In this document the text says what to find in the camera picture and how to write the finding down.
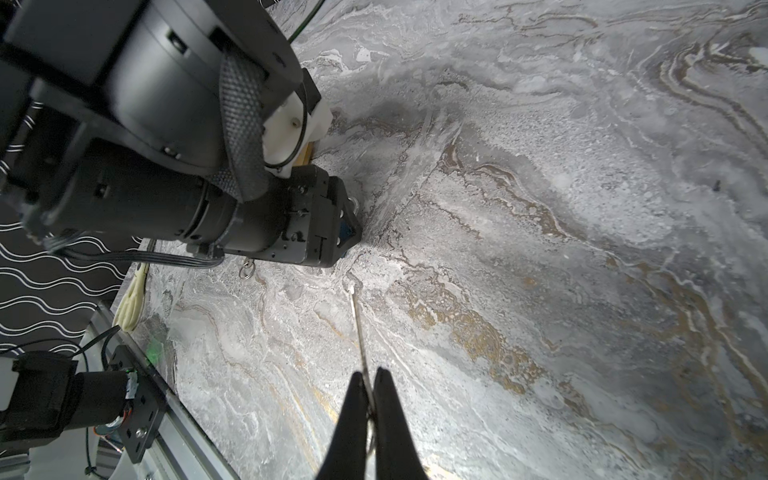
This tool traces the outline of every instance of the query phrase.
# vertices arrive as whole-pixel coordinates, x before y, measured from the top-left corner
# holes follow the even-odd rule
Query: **metal frame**
[[[112,327],[114,314],[103,304],[91,318],[96,334]],[[127,346],[151,379],[165,394],[167,411],[157,430],[152,446],[144,453],[141,463],[134,465],[140,480],[240,480],[221,452],[207,437],[179,397],[160,373],[149,363],[136,342],[122,330],[114,337]],[[111,355],[114,348],[107,345]]]

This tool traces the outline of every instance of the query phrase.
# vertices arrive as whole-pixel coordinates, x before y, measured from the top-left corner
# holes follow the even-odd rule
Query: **gray marble tabletop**
[[[768,476],[768,2],[329,0],[294,47],[362,243],[153,266],[135,333],[243,479],[321,464],[352,276],[433,479]]]

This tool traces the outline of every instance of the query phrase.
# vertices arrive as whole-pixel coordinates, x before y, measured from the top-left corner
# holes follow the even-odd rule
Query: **braided cable sleeve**
[[[225,48],[219,75],[219,102],[229,165],[213,184],[239,202],[255,200],[269,188],[264,169],[261,88],[266,72],[236,45]]]

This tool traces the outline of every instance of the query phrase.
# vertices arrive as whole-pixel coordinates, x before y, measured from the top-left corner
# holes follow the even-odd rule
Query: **black mounting plate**
[[[157,436],[157,429],[167,409],[165,395],[125,345],[115,348],[109,366],[116,370],[133,369],[137,373],[138,388],[132,400],[133,409],[126,415],[118,432],[131,462],[138,463]]]

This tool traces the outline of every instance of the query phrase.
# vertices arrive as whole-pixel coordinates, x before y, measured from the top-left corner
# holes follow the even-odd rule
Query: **metal ring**
[[[240,278],[248,280],[253,276],[254,272],[256,272],[256,264],[253,260],[248,259],[243,263],[243,266],[240,267]]]

